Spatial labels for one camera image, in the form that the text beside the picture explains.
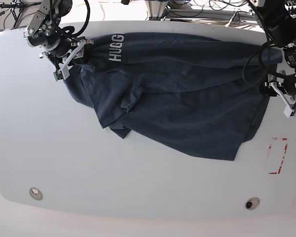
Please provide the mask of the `right-side robot arm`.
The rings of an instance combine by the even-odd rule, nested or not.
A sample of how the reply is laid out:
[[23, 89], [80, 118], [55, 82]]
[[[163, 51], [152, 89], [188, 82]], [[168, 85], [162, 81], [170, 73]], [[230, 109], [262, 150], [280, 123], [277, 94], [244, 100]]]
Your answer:
[[61, 18], [72, 8], [71, 0], [43, 0], [24, 30], [27, 44], [43, 49], [39, 58], [44, 59], [53, 68], [53, 76], [57, 81], [66, 80], [74, 64], [86, 63], [89, 57], [88, 50], [94, 44], [92, 39], [82, 36], [91, 13], [89, 2], [86, 0], [84, 3], [87, 9], [86, 19], [78, 32], [75, 32], [73, 26], [59, 26]]

